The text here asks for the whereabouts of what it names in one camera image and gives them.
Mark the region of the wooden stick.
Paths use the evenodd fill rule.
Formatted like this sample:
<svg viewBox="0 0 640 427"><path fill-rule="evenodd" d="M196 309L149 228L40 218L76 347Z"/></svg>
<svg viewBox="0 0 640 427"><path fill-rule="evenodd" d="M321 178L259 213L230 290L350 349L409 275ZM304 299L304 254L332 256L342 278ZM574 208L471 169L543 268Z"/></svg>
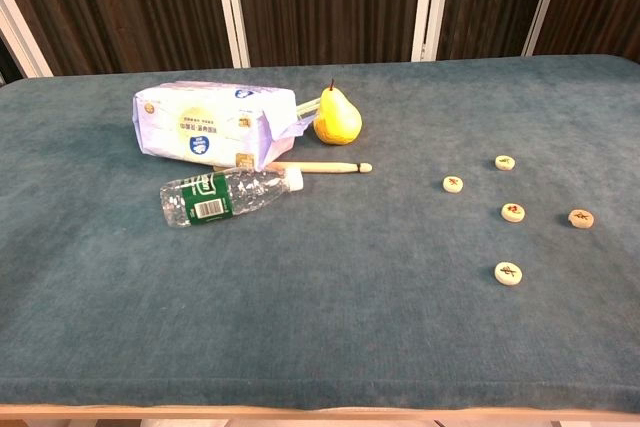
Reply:
<svg viewBox="0 0 640 427"><path fill-rule="evenodd" d="M272 162L266 166L267 170L280 170L295 168L301 173L310 174L346 174L346 173L370 173L373 167L369 163L346 162Z"/></svg>

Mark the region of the yellow pear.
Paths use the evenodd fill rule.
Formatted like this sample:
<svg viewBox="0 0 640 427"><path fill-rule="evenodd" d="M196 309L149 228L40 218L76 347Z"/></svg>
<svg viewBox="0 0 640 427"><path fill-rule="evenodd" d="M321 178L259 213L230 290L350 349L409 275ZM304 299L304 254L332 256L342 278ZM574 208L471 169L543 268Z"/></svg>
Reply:
<svg viewBox="0 0 640 427"><path fill-rule="evenodd" d="M316 136L325 144L347 145L356 140L362 125L359 110L332 80L320 96L319 107L313 121Z"/></svg>

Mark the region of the clear plastic bottle green label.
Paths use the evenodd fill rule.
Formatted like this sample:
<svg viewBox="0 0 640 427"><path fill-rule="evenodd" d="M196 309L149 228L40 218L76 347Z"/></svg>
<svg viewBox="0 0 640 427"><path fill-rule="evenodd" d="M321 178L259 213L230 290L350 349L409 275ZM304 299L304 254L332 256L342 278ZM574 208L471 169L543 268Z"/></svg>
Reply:
<svg viewBox="0 0 640 427"><path fill-rule="evenodd" d="M285 193L302 190L301 170L232 168L174 180L160 188L163 214L171 227L189 227L256 211Z"/></svg>

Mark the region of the blue-green table cloth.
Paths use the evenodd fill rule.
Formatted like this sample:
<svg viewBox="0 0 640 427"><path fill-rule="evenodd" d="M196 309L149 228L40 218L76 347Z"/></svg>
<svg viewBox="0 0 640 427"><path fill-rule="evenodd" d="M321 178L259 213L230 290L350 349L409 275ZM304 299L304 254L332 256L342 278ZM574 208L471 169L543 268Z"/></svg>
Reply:
<svg viewBox="0 0 640 427"><path fill-rule="evenodd" d="M186 77L303 98L334 80L358 140L306 136L291 155L372 172L171 228L160 188L200 167L141 153L132 99L180 73L0 88L0 403L640 412L640 64ZM505 203L525 218L504 220ZM574 209L594 225L573 227ZM503 261L518 285L496 280Z"/></svg>

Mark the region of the purple white tissue pack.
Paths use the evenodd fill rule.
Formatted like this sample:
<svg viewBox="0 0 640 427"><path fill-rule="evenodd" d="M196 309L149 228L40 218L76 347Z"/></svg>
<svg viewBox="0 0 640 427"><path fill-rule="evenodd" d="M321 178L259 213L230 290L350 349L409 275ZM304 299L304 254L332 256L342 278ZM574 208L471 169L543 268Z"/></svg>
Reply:
<svg viewBox="0 0 640 427"><path fill-rule="evenodd" d="M290 89L176 81L137 92L132 121L142 153L261 171L293 148L315 113Z"/></svg>

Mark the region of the wooden table edge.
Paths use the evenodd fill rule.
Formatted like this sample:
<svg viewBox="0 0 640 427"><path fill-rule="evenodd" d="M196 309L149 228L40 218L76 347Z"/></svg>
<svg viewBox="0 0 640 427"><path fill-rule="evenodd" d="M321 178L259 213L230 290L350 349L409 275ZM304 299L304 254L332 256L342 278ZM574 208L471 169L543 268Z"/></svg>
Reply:
<svg viewBox="0 0 640 427"><path fill-rule="evenodd" d="M293 409L243 405L58 405L2 404L0 419L286 419L286 420L550 420L640 422L640 413L529 407L473 407L464 409L413 409L338 407Z"/></svg>

